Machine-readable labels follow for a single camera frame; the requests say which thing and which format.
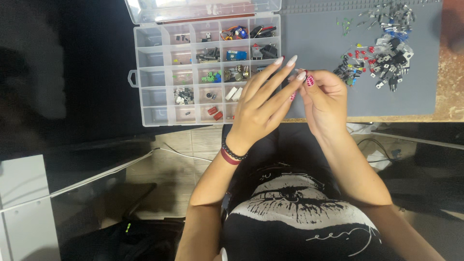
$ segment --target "white fingernail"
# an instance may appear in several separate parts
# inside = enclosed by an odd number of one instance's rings
[[[277,58],[277,60],[274,61],[274,64],[275,64],[275,65],[279,65],[279,64],[282,63],[283,60],[284,60],[284,57],[281,56],[281,57]]]
[[[296,78],[298,80],[303,80],[305,77],[306,77],[306,71],[301,72],[300,74],[298,74],[298,76]]]
[[[293,57],[289,60],[289,62],[287,63],[286,66],[288,66],[288,67],[292,66],[292,65],[295,63],[295,61],[296,61],[297,58],[298,58],[298,55],[293,56]]]

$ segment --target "black t-shirt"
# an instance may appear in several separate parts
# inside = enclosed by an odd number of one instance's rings
[[[276,167],[253,177],[229,202],[220,243],[229,261],[403,260],[327,177]]]

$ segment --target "black beaded bracelet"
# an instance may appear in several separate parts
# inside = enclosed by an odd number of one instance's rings
[[[227,154],[229,154],[231,157],[233,157],[236,160],[243,160],[248,156],[248,152],[243,156],[238,156],[235,153],[233,153],[226,144],[226,138],[222,139],[222,148],[227,152]]]

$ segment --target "red patterned fingernail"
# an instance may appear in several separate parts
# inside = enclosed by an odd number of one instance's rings
[[[296,96],[296,91],[290,96],[290,100],[294,100],[295,99],[295,96]]]
[[[314,78],[312,75],[309,75],[307,78],[306,78],[306,85],[308,87],[311,87],[314,85]]]

